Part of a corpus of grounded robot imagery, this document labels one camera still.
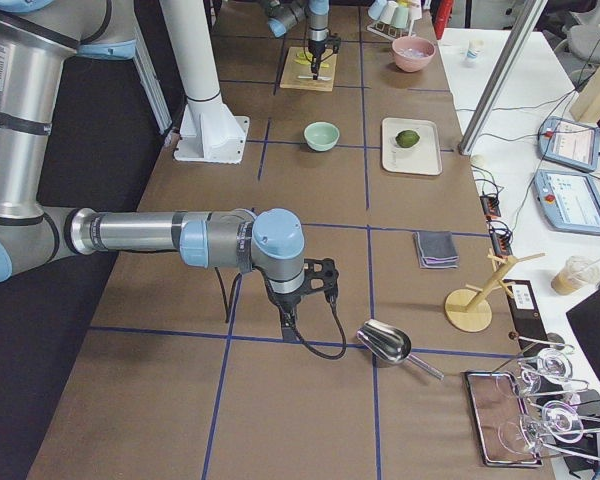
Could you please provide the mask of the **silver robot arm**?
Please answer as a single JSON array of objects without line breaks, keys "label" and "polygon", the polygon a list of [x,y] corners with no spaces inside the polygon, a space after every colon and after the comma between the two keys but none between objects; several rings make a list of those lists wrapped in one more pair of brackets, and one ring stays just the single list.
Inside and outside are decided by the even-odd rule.
[{"label": "silver robot arm", "polygon": [[313,79],[318,80],[322,58],[330,42],[329,2],[309,0],[282,3],[278,0],[263,0],[258,1],[258,4],[263,9],[267,17],[267,25],[276,38],[287,34],[301,21],[307,21],[310,68]]},{"label": "silver robot arm", "polygon": [[258,272],[286,341],[308,274],[285,209],[141,212],[151,110],[133,1],[0,1],[0,283],[111,252]]}]

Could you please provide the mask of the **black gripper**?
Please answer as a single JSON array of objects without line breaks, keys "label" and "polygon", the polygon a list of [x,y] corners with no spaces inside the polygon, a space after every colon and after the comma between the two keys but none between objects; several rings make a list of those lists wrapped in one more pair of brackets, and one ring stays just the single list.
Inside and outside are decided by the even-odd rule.
[{"label": "black gripper", "polygon": [[322,64],[322,56],[326,50],[326,41],[325,40],[308,40],[308,51],[311,54],[311,74],[313,76],[319,76],[320,68]]},{"label": "black gripper", "polygon": [[282,340],[286,343],[299,343],[294,325],[297,321],[297,306],[302,300],[302,295],[299,293],[278,293],[270,291],[268,298],[271,303],[277,307],[281,323]]}]

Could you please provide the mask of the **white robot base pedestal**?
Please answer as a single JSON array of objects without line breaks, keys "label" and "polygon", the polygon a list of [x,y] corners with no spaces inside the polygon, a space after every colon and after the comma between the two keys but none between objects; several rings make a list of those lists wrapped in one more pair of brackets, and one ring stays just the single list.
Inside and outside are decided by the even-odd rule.
[{"label": "white robot base pedestal", "polygon": [[224,103],[202,1],[160,3],[186,96],[174,157],[182,162],[238,164],[250,120]]}]

